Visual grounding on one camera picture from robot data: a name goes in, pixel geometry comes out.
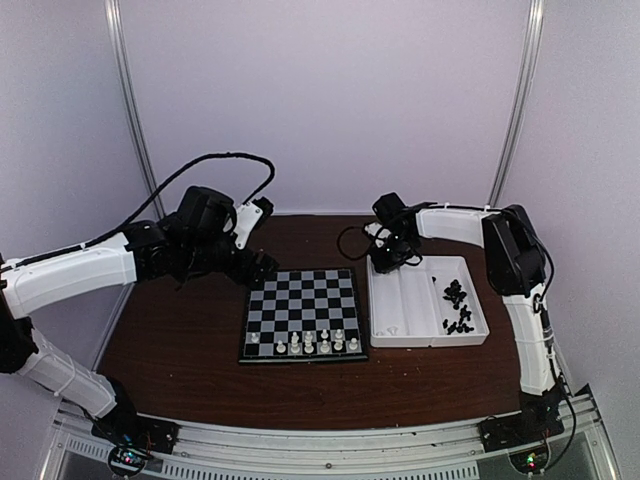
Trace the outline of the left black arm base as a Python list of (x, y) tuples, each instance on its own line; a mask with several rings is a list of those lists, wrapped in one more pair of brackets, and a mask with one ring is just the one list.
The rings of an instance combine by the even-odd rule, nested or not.
[(141, 416), (133, 405), (118, 402), (103, 417), (92, 417), (91, 433), (115, 446), (143, 452), (171, 454), (179, 425), (175, 422)]

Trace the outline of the black grey chess board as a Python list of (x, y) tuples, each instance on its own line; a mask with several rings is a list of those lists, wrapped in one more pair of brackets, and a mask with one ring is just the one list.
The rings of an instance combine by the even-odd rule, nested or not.
[[(328, 339), (321, 332), (329, 332)], [(335, 332), (342, 329), (343, 351), (335, 351)], [(303, 351), (305, 332), (315, 332), (315, 351)], [(260, 333), (260, 341), (252, 343), (252, 332)], [(301, 352), (292, 355), (289, 344), (293, 332), (300, 336)], [(349, 349), (352, 338), (358, 340), (357, 350)], [(323, 354), (320, 344), (327, 340), (331, 351)], [(276, 351), (282, 341), (284, 354)], [(284, 270), (273, 273), (260, 290), (250, 290), (246, 297), (245, 316), (239, 347), (241, 364), (357, 362), (368, 359), (368, 341), (362, 328), (362, 316), (352, 267)]]

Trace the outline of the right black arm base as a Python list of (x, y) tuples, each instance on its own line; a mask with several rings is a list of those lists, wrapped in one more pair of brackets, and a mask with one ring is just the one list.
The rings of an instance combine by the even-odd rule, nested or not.
[(561, 400), (562, 397), (553, 392), (543, 396), (522, 393), (518, 412), (487, 417), (478, 424), (484, 451), (514, 448), (563, 433), (559, 414)]

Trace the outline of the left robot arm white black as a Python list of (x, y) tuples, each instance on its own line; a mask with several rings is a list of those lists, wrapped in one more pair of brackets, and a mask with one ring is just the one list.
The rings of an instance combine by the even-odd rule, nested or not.
[(93, 291), (169, 276), (179, 284), (222, 273), (238, 285), (259, 285), (276, 261), (251, 251), (248, 240), (273, 213), (265, 197), (240, 205), (216, 190), (192, 186), (178, 209), (158, 220), (128, 221), (93, 240), (1, 267), (1, 371), (32, 379), (72, 401), (123, 444), (144, 424), (113, 380), (77, 363), (47, 341), (34, 312)]

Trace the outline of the white queen chess piece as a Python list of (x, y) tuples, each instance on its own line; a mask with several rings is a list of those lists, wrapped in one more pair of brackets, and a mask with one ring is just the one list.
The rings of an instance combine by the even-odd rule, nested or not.
[(305, 353), (305, 354), (307, 354), (307, 355), (311, 355), (311, 354), (313, 354), (313, 353), (314, 353), (314, 351), (315, 351), (315, 344), (313, 343), (313, 341), (312, 341), (312, 340), (307, 339), (307, 340), (305, 340), (305, 341), (304, 341), (303, 351), (304, 351), (304, 353)]

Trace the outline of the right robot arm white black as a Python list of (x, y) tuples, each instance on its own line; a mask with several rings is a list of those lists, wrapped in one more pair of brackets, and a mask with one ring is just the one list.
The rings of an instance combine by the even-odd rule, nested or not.
[[(550, 394), (559, 368), (548, 319), (546, 251), (526, 210), (424, 202), (406, 205), (395, 193), (372, 206), (374, 222), (362, 231), (366, 251), (371, 323), (375, 347), (471, 346), (489, 334), (486, 315), (461, 255), (420, 253), (425, 240), (447, 240), (480, 248), (493, 291), (507, 309), (516, 342), (520, 390), (534, 398)], [(450, 282), (469, 288), (471, 324), (446, 338), (443, 321), (453, 309), (446, 305)]]

